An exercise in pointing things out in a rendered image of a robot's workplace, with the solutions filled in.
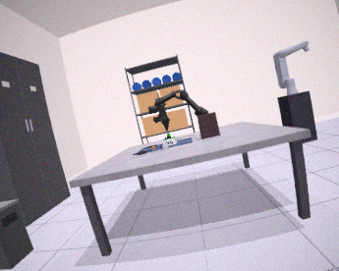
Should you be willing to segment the blue work mat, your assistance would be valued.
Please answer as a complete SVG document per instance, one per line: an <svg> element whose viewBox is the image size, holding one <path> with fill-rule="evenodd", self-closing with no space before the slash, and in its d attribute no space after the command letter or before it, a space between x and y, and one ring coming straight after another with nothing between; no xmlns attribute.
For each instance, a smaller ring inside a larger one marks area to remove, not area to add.
<svg viewBox="0 0 339 271"><path fill-rule="evenodd" d="M177 141L176 144L169 145L168 147L170 148L170 147L179 146L179 145L183 145L183 144L188 144L188 143L192 143L192 142L194 142L193 138L189 137L189 138L185 138L185 139L180 139L180 140ZM152 151L155 151L155 150L163 149L162 145L163 145L163 143L162 144L158 144L158 145L154 146L155 147L154 149L152 147L142 148L138 152L144 151L144 150L150 150L148 152L152 152Z"/></svg>

